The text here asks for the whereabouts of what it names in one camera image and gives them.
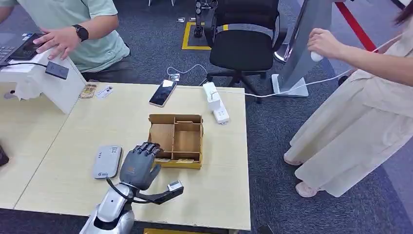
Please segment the person's left hand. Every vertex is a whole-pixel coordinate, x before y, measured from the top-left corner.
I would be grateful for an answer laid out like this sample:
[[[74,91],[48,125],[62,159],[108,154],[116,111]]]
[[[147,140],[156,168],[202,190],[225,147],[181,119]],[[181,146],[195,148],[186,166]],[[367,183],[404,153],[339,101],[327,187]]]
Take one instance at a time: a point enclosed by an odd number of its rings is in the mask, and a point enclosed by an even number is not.
[[[45,35],[33,40],[33,43],[36,45],[41,44],[37,49],[38,54],[51,50],[48,55],[48,60],[53,60],[58,56],[60,56],[62,60],[66,59],[81,42],[76,29],[71,26],[43,31]]]

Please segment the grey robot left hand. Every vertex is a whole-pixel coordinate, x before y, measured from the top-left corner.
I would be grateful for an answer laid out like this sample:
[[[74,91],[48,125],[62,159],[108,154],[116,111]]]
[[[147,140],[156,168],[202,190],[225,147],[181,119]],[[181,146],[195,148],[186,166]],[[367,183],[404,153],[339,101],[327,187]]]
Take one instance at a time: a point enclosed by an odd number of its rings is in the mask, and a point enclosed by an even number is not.
[[[161,152],[160,145],[152,142],[144,142],[130,150],[120,170],[120,182],[147,190],[161,170],[161,166],[154,163],[156,155]]]

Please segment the person's hand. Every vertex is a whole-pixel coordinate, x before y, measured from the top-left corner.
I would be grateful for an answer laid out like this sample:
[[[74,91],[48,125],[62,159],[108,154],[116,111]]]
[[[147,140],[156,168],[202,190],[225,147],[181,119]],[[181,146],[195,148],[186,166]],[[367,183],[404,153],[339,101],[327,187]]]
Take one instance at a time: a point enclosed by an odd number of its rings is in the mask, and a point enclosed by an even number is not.
[[[315,28],[309,35],[309,51],[330,59],[341,59],[345,45],[339,42],[329,30]]]

